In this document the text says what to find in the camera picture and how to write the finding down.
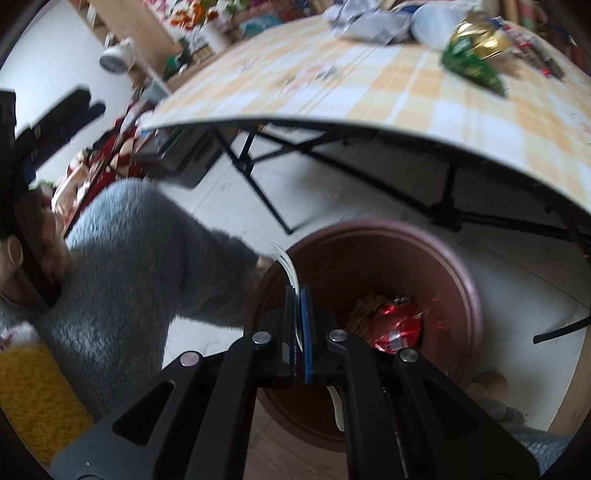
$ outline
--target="black cable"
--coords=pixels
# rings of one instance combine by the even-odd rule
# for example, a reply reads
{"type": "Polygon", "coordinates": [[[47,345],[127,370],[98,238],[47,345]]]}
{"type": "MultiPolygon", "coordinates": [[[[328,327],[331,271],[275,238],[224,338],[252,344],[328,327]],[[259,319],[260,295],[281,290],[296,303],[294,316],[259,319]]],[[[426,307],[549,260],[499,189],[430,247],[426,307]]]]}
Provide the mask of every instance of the black cable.
{"type": "Polygon", "coordinates": [[[563,335],[568,335],[569,333],[576,332],[582,328],[591,325],[591,315],[583,320],[579,320],[578,322],[571,323],[566,327],[559,328],[552,332],[542,333],[540,335],[536,335],[534,337],[534,344],[547,342],[548,340],[554,340],[555,338],[562,337],[563,335]]]}

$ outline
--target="yellow rug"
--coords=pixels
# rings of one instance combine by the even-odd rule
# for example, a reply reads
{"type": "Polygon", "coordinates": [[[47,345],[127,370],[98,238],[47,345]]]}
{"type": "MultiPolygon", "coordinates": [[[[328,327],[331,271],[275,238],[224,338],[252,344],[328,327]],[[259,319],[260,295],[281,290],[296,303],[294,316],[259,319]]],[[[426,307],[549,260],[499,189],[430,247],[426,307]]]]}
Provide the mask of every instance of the yellow rug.
{"type": "Polygon", "coordinates": [[[93,424],[41,343],[0,353],[0,406],[22,442],[45,466],[93,424]]]}

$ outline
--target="wooden cabinet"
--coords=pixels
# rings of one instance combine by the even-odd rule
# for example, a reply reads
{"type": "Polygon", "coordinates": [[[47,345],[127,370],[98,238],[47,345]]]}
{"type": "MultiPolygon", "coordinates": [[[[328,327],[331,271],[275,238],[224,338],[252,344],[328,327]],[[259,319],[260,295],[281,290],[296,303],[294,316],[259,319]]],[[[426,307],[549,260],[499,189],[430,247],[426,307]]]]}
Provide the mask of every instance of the wooden cabinet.
{"type": "Polygon", "coordinates": [[[141,0],[70,0],[99,41],[109,32],[118,40],[132,37],[135,47],[163,72],[172,54],[173,39],[141,0]]]}

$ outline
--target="wall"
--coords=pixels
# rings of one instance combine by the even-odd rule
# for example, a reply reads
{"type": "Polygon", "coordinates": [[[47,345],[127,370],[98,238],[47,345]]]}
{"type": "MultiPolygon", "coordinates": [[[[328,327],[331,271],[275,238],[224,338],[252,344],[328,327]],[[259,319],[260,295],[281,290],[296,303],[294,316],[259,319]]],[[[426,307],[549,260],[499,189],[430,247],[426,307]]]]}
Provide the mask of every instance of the wall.
{"type": "Polygon", "coordinates": [[[90,88],[106,113],[73,138],[37,173],[57,180],[76,152],[92,145],[125,112],[132,92],[130,79],[100,68],[102,45],[67,0],[61,0],[31,26],[0,70],[0,88],[17,93],[17,131],[32,124],[76,85],[90,88]]]}

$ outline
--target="trash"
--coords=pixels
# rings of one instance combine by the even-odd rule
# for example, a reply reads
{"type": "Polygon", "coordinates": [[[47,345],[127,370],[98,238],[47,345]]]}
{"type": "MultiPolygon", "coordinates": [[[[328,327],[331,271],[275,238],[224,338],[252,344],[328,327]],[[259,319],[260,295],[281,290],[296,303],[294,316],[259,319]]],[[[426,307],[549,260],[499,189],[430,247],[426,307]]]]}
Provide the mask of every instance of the trash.
{"type": "Polygon", "coordinates": [[[441,63],[452,72],[490,88],[499,95],[505,94],[505,85],[496,70],[474,53],[470,37],[454,38],[443,52],[441,63]]]}
{"type": "Polygon", "coordinates": [[[389,300],[367,295],[356,302],[345,329],[381,352],[396,353],[403,348],[418,348],[423,313],[407,296],[389,300]]]}
{"type": "Polygon", "coordinates": [[[483,12],[470,11],[452,34],[441,63],[445,68],[504,95],[505,85],[487,59],[512,48],[513,41],[497,22],[483,12]]]}
{"type": "Polygon", "coordinates": [[[333,32],[342,38],[387,45],[408,37],[411,16],[399,12],[378,10],[378,4],[368,0],[347,0],[324,12],[333,32]]]}

